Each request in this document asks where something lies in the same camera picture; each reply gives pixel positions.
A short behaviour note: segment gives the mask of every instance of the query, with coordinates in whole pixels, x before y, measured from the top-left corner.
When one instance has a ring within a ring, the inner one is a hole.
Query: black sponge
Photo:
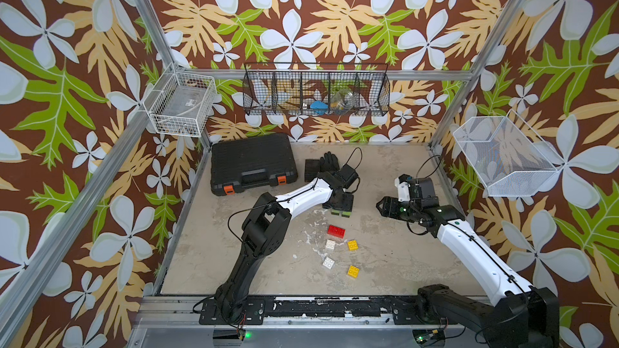
[[[306,159],[305,160],[305,182],[309,183],[314,180],[320,172],[320,160],[319,159]]]

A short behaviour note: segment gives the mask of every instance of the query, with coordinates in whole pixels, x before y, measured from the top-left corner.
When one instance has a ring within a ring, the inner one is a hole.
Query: wall
[[[460,70],[479,52],[507,0],[151,1],[174,57],[186,67],[354,62],[362,68],[388,63],[393,69]],[[391,88],[391,107],[381,119],[260,119],[243,113],[241,82],[223,81],[207,129],[221,140],[283,131],[302,141],[428,141],[451,99],[451,84],[406,81]]]
[[[3,1],[0,301],[161,72],[133,0]],[[144,132],[12,347],[126,344],[199,156]]]
[[[453,121],[455,129],[516,110],[558,151],[545,151],[558,178],[533,197],[488,198],[450,134],[440,148],[476,230],[516,271],[558,294],[571,347],[619,344],[616,6],[528,0]]]

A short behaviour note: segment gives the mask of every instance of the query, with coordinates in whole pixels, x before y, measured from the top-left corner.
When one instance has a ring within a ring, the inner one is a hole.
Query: white mesh basket
[[[545,141],[514,111],[471,117],[453,135],[490,197],[530,197],[558,172],[529,137]]]
[[[174,73],[153,91],[159,95],[149,109],[157,133],[200,137],[217,94],[213,77]]]

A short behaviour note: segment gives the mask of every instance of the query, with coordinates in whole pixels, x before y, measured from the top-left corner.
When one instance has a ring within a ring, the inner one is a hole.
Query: stained floor
[[[207,165],[162,293],[214,293],[228,278],[240,251],[238,240],[228,231],[228,216],[250,208],[266,191],[278,195],[304,185],[305,159],[318,159],[331,151],[342,164],[353,148],[345,144],[292,144],[300,174],[297,182],[249,189],[228,197],[211,193],[211,165]],[[318,205],[293,219],[283,244],[260,266],[250,293],[410,295],[416,294],[419,287],[440,283],[462,295],[484,295],[473,276],[446,246],[429,234],[411,234],[404,222],[383,218],[376,209],[383,196],[398,195],[394,186],[396,177],[417,172],[429,157],[426,147],[365,145],[361,149],[363,161],[357,169],[361,185],[355,193],[351,217],[334,216]],[[350,160],[352,165],[357,163],[357,156]],[[424,166],[420,176],[432,171],[431,163]],[[437,175],[432,179],[441,204],[447,204]],[[239,236],[245,217],[245,213],[238,214],[231,221],[232,229]],[[344,240],[327,235],[329,224],[346,230]],[[415,232],[422,231],[417,225],[412,228]],[[325,249],[327,239],[337,241],[335,250]],[[348,240],[356,240],[359,249],[349,251],[345,243]],[[326,256],[335,260],[331,270],[322,266]],[[360,269],[356,279],[347,275],[350,265]]]

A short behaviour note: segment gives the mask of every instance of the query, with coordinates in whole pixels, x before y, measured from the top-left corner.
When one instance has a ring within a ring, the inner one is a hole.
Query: wall-mounted basket
[[[278,70],[264,63],[246,66],[245,113],[383,116],[389,111],[387,65],[373,65],[382,70],[360,70],[359,65],[350,65],[350,70],[342,64],[321,65],[321,69],[315,70]]]
[[[453,136],[490,197],[530,197],[558,172],[529,137],[543,139],[514,110],[471,117]]]
[[[159,91],[159,95],[149,109],[155,131],[200,137],[217,94],[213,77],[172,73],[161,80],[152,90]]]

